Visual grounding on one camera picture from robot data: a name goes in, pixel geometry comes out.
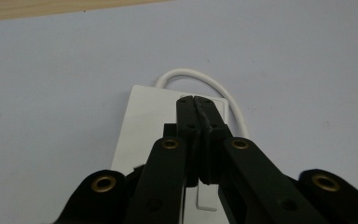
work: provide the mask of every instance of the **white cable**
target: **white cable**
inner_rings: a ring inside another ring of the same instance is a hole
[[[177,68],[160,76],[156,81],[155,87],[164,89],[165,85],[167,85],[167,82],[170,78],[178,77],[178,76],[194,77],[196,79],[199,79],[207,83],[215,90],[217,90],[224,98],[228,100],[229,106],[232,110],[232,113],[234,114],[235,120],[238,123],[241,137],[249,138],[249,131],[246,126],[245,119],[234,97],[220,83],[218,83],[216,80],[212,79],[211,77],[208,77],[207,75],[192,69]]]

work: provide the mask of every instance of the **wooden surface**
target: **wooden surface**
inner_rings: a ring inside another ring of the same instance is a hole
[[[0,0],[0,20],[162,1],[167,0]]]

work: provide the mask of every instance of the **curved cable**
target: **curved cable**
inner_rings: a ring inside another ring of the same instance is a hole
[[[192,69],[178,68],[173,69],[160,76],[155,83],[155,87],[164,89],[170,78],[178,76],[193,77],[199,79],[217,90],[224,98],[228,100],[229,107],[231,108],[232,113],[234,114],[235,120],[237,121],[238,127],[240,129],[241,137],[249,138],[249,131],[245,123],[245,118],[241,113],[240,107],[238,106],[234,97],[213,78],[208,77],[207,75]]]

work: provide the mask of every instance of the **table surface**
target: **table surface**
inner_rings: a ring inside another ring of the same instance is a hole
[[[226,86],[283,173],[358,188],[358,1],[176,0],[0,21],[0,224],[53,222],[110,167],[131,86],[177,67]]]

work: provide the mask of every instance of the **white rectangular object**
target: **white rectangular object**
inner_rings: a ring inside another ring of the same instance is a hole
[[[176,122],[176,101],[188,95],[194,94],[133,86],[111,169],[128,175],[133,168],[145,164],[155,141],[163,135],[164,123]],[[227,123],[227,100],[204,97],[214,102]],[[199,182],[198,188],[186,189],[184,223],[228,223],[216,185],[206,186]]]

